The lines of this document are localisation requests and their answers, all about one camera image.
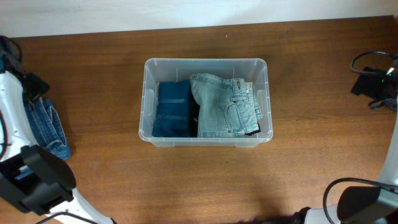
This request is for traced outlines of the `dark blue jeans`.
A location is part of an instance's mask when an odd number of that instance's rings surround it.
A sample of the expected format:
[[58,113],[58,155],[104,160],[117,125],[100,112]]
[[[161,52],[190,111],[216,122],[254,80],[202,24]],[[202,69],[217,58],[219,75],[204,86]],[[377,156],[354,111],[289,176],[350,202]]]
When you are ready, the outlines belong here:
[[40,98],[25,107],[26,115],[38,145],[66,161],[71,150],[60,118],[48,98]]

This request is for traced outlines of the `black garment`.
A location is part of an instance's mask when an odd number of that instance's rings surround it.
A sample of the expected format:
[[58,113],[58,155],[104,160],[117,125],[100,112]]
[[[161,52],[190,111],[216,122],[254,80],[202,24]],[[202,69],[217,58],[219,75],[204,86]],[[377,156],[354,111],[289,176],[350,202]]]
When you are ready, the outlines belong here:
[[256,128],[253,131],[251,131],[251,132],[245,133],[245,135],[252,136],[252,135],[260,133],[260,132],[261,132],[261,126],[260,126],[259,122],[257,122]]

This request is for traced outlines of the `teal blue garment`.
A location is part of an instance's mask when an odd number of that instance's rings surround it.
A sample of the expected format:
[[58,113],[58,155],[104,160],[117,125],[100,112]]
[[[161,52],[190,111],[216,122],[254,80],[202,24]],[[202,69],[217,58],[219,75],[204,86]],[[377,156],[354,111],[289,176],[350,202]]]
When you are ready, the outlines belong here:
[[190,81],[160,82],[158,94],[153,137],[189,138],[192,135]]

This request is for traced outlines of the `clear plastic storage bin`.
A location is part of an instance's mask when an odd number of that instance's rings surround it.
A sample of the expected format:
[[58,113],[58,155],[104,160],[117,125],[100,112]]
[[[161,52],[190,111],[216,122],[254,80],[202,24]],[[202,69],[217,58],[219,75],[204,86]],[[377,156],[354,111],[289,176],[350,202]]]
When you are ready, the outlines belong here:
[[[261,132],[239,138],[156,138],[152,135],[160,82],[179,82],[191,74],[210,73],[221,78],[243,78],[254,84],[263,118]],[[261,58],[150,58],[144,65],[139,137],[156,147],[234,146],[256,147],[273,137],[269,79]]]

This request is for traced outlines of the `light blue jeans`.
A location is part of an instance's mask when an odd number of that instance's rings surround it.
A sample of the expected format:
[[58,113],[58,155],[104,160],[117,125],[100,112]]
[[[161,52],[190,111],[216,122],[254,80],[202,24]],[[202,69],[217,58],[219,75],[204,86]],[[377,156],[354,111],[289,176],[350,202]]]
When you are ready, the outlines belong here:
[[240,138],[262,119],[254,85],[243,78],[197,73],[190,76],[190,86],[200,105],[199,138]]

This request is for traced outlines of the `dark navy garment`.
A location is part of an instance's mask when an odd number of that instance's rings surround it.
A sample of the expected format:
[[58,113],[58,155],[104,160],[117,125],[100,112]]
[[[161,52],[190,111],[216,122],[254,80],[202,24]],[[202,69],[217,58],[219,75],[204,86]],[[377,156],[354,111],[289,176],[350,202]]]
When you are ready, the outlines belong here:
[[195,101],[193,97],[190,98],[190,117],[191,117],[191,137],[196,138],[198,136],[198,117],[200,112],[200,105]]

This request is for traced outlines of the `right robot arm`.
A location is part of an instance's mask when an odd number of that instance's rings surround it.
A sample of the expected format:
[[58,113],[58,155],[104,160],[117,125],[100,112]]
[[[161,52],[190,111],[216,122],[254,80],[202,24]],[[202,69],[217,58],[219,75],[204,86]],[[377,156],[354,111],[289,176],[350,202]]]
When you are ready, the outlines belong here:
[[[365,67],[354,68],[354,63],[365,52],[356,56],[350,70],[359,77],[351,89],[355,95],[366,95],[373,100],[368,103],[372,110],[386,107],[397,111],[397,54],[381,52],[393,59],[389,70]],[[337,205],[328,206],[330,190],[343,182],[359,183],[346,188]],[[323,194],[323,208],[303,208],[294,213],[288,223],[397,223],[397,126],[394,127],[389,150],[377,181],[353,177],[331,182]]]

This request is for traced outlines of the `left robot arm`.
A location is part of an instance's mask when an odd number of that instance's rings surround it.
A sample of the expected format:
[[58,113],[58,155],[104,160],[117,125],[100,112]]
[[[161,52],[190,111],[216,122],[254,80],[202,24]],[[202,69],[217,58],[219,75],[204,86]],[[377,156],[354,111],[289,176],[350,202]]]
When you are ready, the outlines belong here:
[[22,50],[1,36],[1,198],[22,213],[62,223],[114,223],[77,190],[49,85],[22,68]]

